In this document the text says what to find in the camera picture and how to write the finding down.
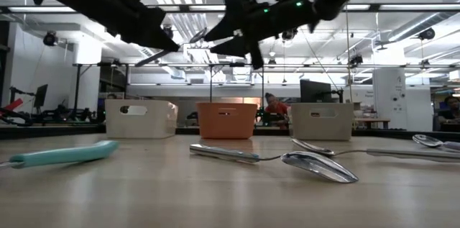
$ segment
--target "teal handle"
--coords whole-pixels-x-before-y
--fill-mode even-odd
[[[64,148],[42,152],[22,153],[9,158],[10,163],[21,162],[13,168],[28,168],[58,163],[75,163],[107,158],[119,146],[117,141],[100,141],[88,147]]]

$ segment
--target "utensil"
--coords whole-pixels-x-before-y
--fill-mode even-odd
[[[448,149],[460,151],[459,142],[443,142],[434,137],[429,137],[424,134],[416,134],[412,136],[412,140],[414,140],[414,142],[417,142],[418,144],[425,145],[429,148],[445,147]]]
[[[288,152],[281,160],[289,165],[308,170],[339,183],[353,183],[359,179],[350,170],[335,161],[313,152]]]
[[[440,163],[460,163],[460,155],[458,153],[449,153],[449,152],[415,152],[407,150],[381,150],[381,149],[366,149],[366,150],[348,150],[344,152],[334,152],[333,150],[322,148],[319,146],[311,145],[307,142],[291,139],[297,146],[310,151],[315,152],[321,155],[324,155],[328,158],[336,157],[337,155],[342,155],[345,153],[351,152],[365,152],[368,155],[372,156],[389,156],[394,158],[408,158],[408,159],[421,159],[421,160],[431,160]]]
[[[117,141],[100,141],[92,146],[47,150],[13,155],[0,168],[28,168],[58,163],[76,163],[107,158],[119,146]]]
[[[239,160],[247,163],[257,163],[281,158],[281,161],[304,170],[310,171],[323,178],[339,183],[353,183],[358,181],[351,171],[339,165],[333,160],[313,152],[288,152],[270,158],[261,158],[257,154],[241,152],[238,150],[227,150],[220,147],[209,147],[205,145],[190,145],[190,152],[197,155],[211,156],[226,160]]]

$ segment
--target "metal spoon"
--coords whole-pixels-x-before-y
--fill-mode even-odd
[[[381,150],[381,149],[366,149],[366,150],[348,150],[344,152],[335,153],[333,150],[322,148],[315,145],[310,145],[307,142],[297,139],[291,139],[297,146],[310,152],[316,152],[328,158],[336,157],[337,155],[350,153],[350,152],[365,152],[372,156],[390,156],[395,158],[409,158],[431,160],[441,163],[460,163],[460,154],[449,152],[415,152],[407,150]]]
[[[276,157],[261,158],[254,153],[227,150],[205,145],[190,145],[190,152],[197,155],[212,156],[227,160],[239,160],[247,163],[257,163],[259,161],[281,158],[281,160],[286,164],[308,170],[331,181],[339,183],[353,183],[358,181],[358,177],[345,167],[329,158],[313,152],[288,152]]]
[[[434,137],[429,137],[424,134],[416,134],[412,136],[412,140],[414,140],[414,142],[417,142],[418,144],[425,145],[429,148],[445,147],[455,151],[460,151],[459,142],[443,142]]]

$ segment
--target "spoon handle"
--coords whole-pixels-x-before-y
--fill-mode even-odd
[[[211,147],[205,145],[190,145],[190,152],[198,155],[218,157],[226,160],[240,160],[247,163],[257,163],[261,160],[264,160],[254,153],[241,152],[238,150],[228,150],[220,147]]]
[[[460,150],[460,142],[444,142],[443,146],[452,150]]]
[[[460,154],[449,152],[414,152],[404,150],[367,149],[366,153],[372,156],[431,160],[441,163],[460,163]]]

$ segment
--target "spoon bowl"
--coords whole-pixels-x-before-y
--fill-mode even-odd
[[[330,150],[328,148],[322,148],[319,146],[311,145],[307,142],[304,142],[302,140],[298,140],[295,138],[291,139],[291,142],[295,143],[298,147],[307,150],[308,152],[315,152],[320,155],[324,155],[326,157],[333,157],[336,156],[336,153],[333,150]]]
[[[418,144],[425,145],[429,148],[437,148],[444,145],[444,143],[436,138],[426,136],[424,134],[416,134],[412,136],[412,140]]]
[[[281,160],[288,165],[310,171],[330,181],[354,183],[359,180],[342,165],[314,152],[288,152],[281,156]]]

